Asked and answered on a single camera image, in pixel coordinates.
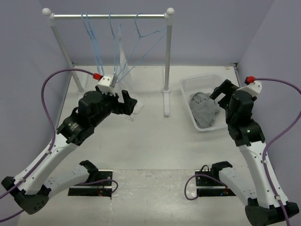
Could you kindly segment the grey tank top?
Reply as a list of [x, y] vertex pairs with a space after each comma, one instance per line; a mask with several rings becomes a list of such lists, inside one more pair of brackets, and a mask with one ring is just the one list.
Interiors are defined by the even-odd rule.
[[189, 107], [197, 126], [206, 129], [214, 125], [220, 107], [210, 93], [198, 92], [190, 97]]

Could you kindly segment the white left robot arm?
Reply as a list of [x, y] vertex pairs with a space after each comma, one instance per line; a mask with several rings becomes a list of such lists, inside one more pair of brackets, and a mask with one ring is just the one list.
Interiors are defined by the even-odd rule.
[[21, 173], [15, 177], [5, 177], [1, 184], [13, 196], [18, 206], [27, 214], [40, 211], [47, 202], [75, 185], [93, 185], [98, 181], [98, 168], [90, 161], [81, 161], [70, 172], [52, 177], [51, 173], [71, 152], [76, 150], [95, 128], [111, 113], [131, 115], [137, 100], [131, 98], [126, 90], [122, 92], [123, 102], [118, 95], [89, 91], [79, 100], [57, 129], [54, 143], [45, 148], [41, 154]]

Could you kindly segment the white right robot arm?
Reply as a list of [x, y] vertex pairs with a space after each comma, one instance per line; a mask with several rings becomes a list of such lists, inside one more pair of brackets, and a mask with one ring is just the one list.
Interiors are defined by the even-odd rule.
[[271, 144], [265, 142], [260, 125], [252, 118], [254, 102], [262, 90], [261, 81], [248, 77], [246, 86], [239, 88], [225, 80], [210, 96], [215, 100], [220, 94], [225, 95], [218, 104], [225, 110], [229, 135], [242, 153], [254, 185], [249, 185], [226, 162], [213, 166], [210, 180], [215, 185], [225, 184], [236, 195], [251, 225], [268, 226], [283, 221], [290, 225], [289, 219], [299, 213], [299, 207], [282, 190], [269, 161]]

